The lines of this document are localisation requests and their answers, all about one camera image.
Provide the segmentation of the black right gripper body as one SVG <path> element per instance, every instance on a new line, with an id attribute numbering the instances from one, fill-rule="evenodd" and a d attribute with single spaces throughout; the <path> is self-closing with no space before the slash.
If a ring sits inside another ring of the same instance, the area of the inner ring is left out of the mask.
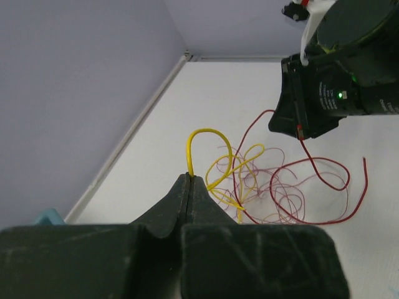
<path id="1" fill-rule="evenodd" d="M 281 61 L 281 94 L 268 128 L 273 133 L 306 140 L 317 138 L 339 125 L 336 116 L 325 112 L 319 89 L 312 85 L 312 66 L 304 67 L 298 55 Z"/>

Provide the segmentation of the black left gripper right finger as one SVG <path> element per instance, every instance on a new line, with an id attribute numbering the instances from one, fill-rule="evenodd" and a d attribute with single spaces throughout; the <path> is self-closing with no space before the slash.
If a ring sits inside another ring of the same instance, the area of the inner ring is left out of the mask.
<path id="1" fill-rule="evenodd" d="M 183 298 L 349 298 L 333 239 L 312 225 L 239 225 L 191 182 L 181 230 Z"/>

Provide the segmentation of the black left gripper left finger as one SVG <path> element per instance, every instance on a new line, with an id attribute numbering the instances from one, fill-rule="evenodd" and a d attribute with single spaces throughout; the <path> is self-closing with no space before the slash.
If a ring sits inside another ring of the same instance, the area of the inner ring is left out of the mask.
<path id="1" fill-rule="evenodd" d="M 180 298 L 182 174 L 130 224 L 29 225 L 1 232 L 2 298 Z"/>

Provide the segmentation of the teal plastic compartment tray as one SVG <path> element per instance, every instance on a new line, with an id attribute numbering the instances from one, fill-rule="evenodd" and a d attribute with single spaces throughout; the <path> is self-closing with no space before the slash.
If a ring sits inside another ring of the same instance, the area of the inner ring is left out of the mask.
<path id="1" fill-rule="evenodd" d="M 34 225 L 64 225 L 65 221 L 53 208 L 42 212 L 33 222 Z"/>

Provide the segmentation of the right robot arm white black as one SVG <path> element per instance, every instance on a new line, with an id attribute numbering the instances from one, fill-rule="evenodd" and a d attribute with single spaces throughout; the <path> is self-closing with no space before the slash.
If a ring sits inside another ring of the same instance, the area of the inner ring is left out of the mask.
<path id="1" fill-rule="evenodd" d="M 317 138 L 347 116 L 398 113 L 398 2 L 310 1 L 300 52 L 281 62 L 269 129 Z"/>

